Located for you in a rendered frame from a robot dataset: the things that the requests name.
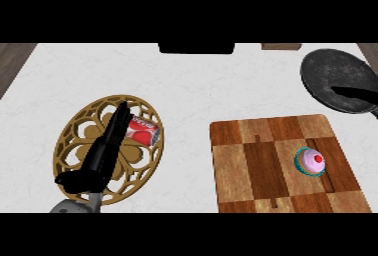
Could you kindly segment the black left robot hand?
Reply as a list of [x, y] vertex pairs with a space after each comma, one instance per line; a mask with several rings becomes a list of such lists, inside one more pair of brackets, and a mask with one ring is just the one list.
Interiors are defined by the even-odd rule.
[[54, 182], [69, 194], [101, 193], [109, 183], [121, 142], [125, 137], [132, 114], [122, 102], [112, 114], [103, 135], [90, 146], [81, 168], [57, 175]]

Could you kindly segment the wooden checkered cutting board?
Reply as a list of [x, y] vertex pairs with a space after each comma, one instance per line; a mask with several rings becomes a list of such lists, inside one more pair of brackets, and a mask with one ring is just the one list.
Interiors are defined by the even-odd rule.
[[[321, 114], [218, 121], [209, 124], [218, 211], [369, 212], [370, 207]], [[324, 158], [324, 173], [293, 167], [308, 147]]]

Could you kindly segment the pink cupcake with cherry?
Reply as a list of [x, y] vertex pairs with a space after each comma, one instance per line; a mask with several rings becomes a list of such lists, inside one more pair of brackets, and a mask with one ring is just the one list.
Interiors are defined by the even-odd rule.
[[320, 177], [324, 173], [324, 158], [320, 152], [301, 147], [293, 156], [293, 167], [308, 177]]

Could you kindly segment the dark grey frying pan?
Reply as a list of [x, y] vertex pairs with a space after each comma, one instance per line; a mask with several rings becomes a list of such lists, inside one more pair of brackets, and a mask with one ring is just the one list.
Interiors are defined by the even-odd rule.
[[336, 49], [317, 49], [302, 58], [301, 82], [311, 97], [332, 110], [378, 118], [378, 105], [338, 95], [332, 87], [364, 89], [378, 93], [378, 75], [363, 60]]

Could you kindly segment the round gold openwork placemat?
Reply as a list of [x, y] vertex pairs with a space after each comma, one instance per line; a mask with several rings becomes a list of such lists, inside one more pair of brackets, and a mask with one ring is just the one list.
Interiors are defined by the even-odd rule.
[[146, 146], [131, 138], [124, 138], [109, 184], [103, 191], [101, 205], [110, 205], [128, 198], [146, 184], [159, 164], [163, 149], [163, 128], [156, 110], [135, 96], [112, 95], [91, 102], [73, 115], [59, 135], [53, 153], [53, 176], [76, 170], [84, 161], [91, 144], [103, 134], [113, 110], [127, 102], [131, 113], [158, 127], [153, 142]]

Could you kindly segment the red and white can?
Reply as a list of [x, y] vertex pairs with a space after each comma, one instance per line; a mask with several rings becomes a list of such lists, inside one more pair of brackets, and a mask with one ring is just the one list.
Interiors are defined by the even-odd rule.
[[159, 139], [159, 127], [134, 116], [128, 123], [125, 136], [144, 146], [153, 146]]

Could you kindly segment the brown wooden block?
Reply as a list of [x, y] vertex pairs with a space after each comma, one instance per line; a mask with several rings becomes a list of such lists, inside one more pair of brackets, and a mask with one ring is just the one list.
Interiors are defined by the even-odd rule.
[[296, 51], [301, 48], [301, 45], [301, 43], [261, 43], [261, 50]]

